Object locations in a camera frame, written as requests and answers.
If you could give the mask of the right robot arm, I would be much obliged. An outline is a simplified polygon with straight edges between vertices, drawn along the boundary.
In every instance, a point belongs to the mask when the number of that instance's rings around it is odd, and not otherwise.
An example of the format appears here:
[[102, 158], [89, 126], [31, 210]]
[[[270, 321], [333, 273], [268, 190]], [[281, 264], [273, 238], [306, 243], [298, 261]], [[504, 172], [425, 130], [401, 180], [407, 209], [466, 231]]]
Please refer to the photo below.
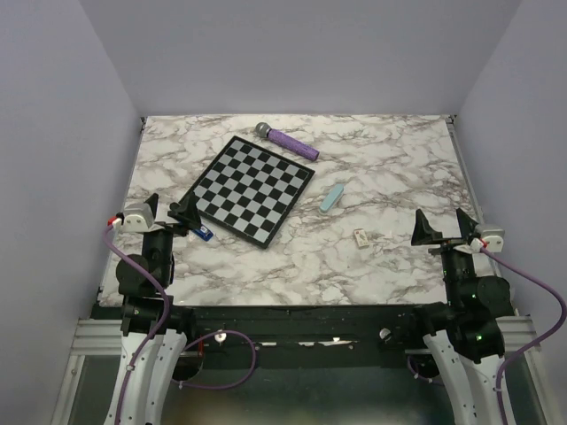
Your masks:
[[460, 236], [449, 238], [416, 211], [411, 238], [427, 245], [442, 261], [447, 300], [420, 305], [408, 324], [409, 340], [427, 347], [447, 390], [457, 424], [513, 424], [504, 375], [505, 343], [497, 323], [512, 314], [509, 283], [496, 275], [479, 276], [473, 256], [482, 250], [500, 252], [501, 228], [483, 225], [465, 211], [456, 211]]

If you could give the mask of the white staple box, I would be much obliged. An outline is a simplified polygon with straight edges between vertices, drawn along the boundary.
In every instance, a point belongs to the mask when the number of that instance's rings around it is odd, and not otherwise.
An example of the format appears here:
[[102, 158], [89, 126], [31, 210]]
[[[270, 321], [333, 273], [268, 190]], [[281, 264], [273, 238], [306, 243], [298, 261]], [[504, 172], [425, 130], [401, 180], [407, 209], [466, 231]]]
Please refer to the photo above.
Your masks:
[[362, 228], [357, 228], [353, 231], [355, 242], [359, 249], [369, 247], [369, 239], [366, 232]]

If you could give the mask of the light blue stapler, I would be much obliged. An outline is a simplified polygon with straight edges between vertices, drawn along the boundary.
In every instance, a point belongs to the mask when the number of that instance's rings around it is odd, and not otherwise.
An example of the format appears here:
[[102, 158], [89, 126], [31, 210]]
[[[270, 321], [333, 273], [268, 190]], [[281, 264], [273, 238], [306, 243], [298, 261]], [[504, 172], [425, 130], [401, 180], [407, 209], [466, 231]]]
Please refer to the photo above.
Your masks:
[[344, 189], [345, 187], [343, 184], [336, 184], [320, 203], [319, 212], [322, 214], [328, 213], [343, 196]]

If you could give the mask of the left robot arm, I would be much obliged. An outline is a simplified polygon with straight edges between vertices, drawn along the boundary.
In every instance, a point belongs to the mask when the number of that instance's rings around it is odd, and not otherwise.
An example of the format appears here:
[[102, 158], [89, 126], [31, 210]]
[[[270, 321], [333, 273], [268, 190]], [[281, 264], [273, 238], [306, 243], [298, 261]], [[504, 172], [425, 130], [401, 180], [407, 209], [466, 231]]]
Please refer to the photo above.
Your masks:
[[173, 241], [199, 230], [193, 193], [172, 203], [158, 220], [158, 194], [108, 220], [105, 245], [120, 261], [115, 275], [123, 297], [120, 365], [107, 424], [157, 424], [181, 350], [197, 336], [189, 316], [166, 293], [175, 271]]

